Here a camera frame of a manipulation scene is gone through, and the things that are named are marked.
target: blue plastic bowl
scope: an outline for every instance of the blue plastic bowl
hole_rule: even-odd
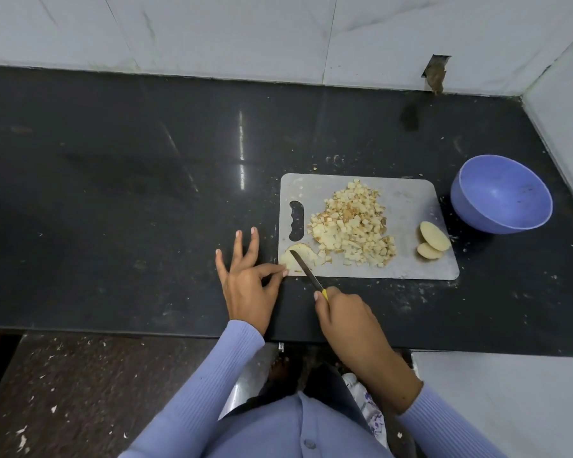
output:
[[[463,164],[450,197],[463,222],[488,233],[532,230],[552,215],[552,196],[541,179],[521,163],[492,154]]]

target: white plastic cutting board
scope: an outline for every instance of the white plastic cutting board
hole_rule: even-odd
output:
[[[427,220],[436,224],[447,234],[437,193],[427,180],[406,178],[378,178],[346,175],[314,175],[309,173],[287,173],[280,180],[280,220],[278,229],[278,256],[291,245],[302,242],[318,253],[318,243],[307,232],[310,216],[322,212],[324,200],[335,191],[346,188],[355,178],[380,192],[378,199],[386,210],[386,235],[395,238],[397,256],[383,268],[368,264],[344,265],[343,253],[332,253],[333,263],[316,266],[312,272],[319,277],[339,278],[404,278],[410,280],[455,280],[459,269],[454,251],[449,249],[439,260],[423,259],[416,252],[421,242],[418,226]],[[298,201],[304,207],[304,237],[291,241],[291,201]],[[290,270],[290,276],[303,276],[302,272]]]

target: cutting board handle hole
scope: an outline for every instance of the cutting board handle hole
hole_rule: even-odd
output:
[[[288,235],[288,238],[291,241],[299,241],[304,237],[304,206],[299,201],[291,201],[289,206],[291,206],[293,222],[291,223],[291,234]]]

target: person's left hand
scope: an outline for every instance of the person's left hand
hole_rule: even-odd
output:
[[[242,231],[236,231],[233,243],[233,258],[229,271],[223,262],[223,253],[216,250],[216,270],[223,286],[223,295],[227,302],[230,320],[242,320],[251,324],[261,333],[267,331],[269,319],[278,296],[278,288],[288,270],[284,265],[261,264],[255,267],[259,253],[259,231],[251,228],[251,244],[242,257]],[[272,275],[265,286],[261,279]]]

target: knife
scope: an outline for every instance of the knife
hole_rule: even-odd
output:
[[[308,268],[308,266],[306,265],[306,262],[304,262],[304,260],[301,258],[301,256],[299,254],[297,254],[294,250],[290,251],[291,254],[293,254],[293,257],[295,257],[295,260],[297,261],[297,263],[299,264],[299,266],[301,267],[301,269],[304,271],[304,273],[306,274],[306,276],[308,278],[310,278],[310,281],[312,282],[312,284],[314,284],[314,287],[322,292],[322,295],[324,296],[325,299],[327,299],[327,302],[329,301],[329,297],[327,296],[327,289],[325,289],[321,283],[318,282],[318,280],[316,279],[316,277],[313,275],[313,273],[310,271],[310,269]]]

